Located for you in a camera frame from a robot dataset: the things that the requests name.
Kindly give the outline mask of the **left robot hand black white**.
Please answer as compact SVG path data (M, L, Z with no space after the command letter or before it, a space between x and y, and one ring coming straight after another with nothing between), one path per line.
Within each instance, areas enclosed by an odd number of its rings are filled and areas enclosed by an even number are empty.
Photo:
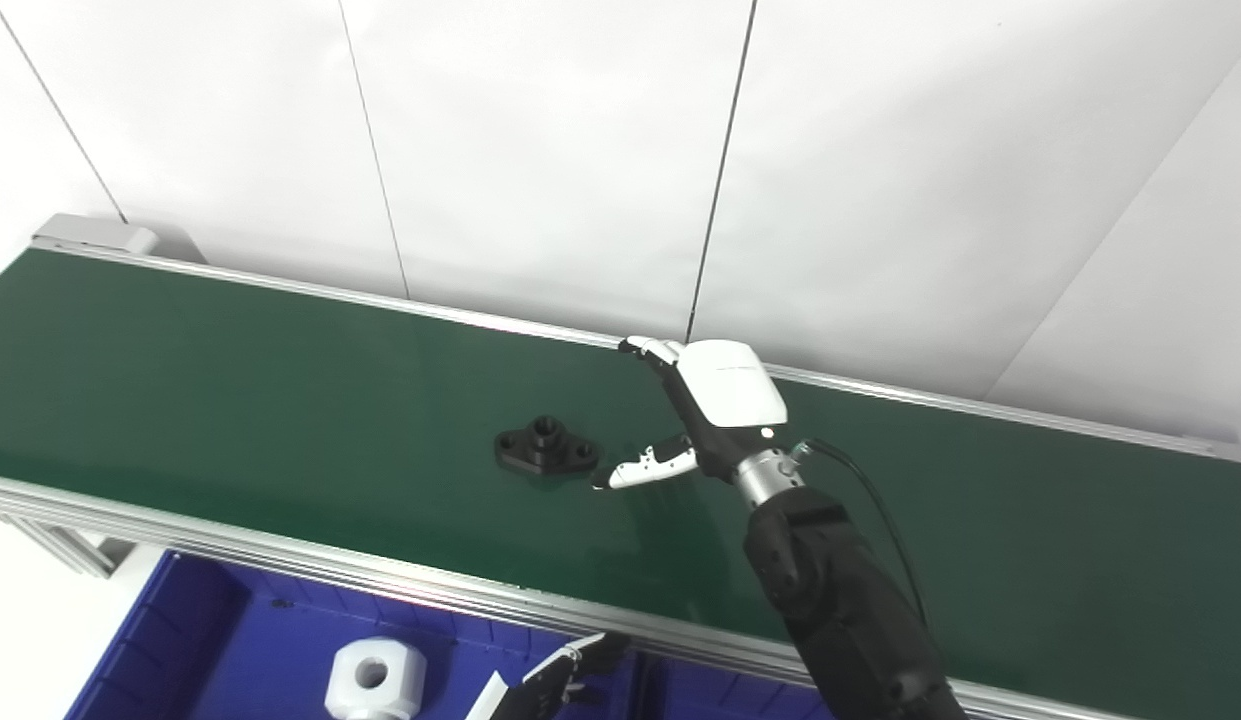
M539 662L514 685L491 673L469 719L552 719L561 708L583 703L591 688L585 677L616 670L632 638L620 632L601 632L570 641Z

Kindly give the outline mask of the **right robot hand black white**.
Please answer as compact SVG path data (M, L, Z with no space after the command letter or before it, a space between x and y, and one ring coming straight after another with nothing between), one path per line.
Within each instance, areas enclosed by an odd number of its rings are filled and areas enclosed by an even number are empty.
M745 500L761 505L798 487L795 462L776 442L788 421L774 379L745 343L676 343L625 336L617 351L630 354L660 379L681 433L652 443L635 461L597 474L594 489L620 489L669 480L690 470L735 484Z

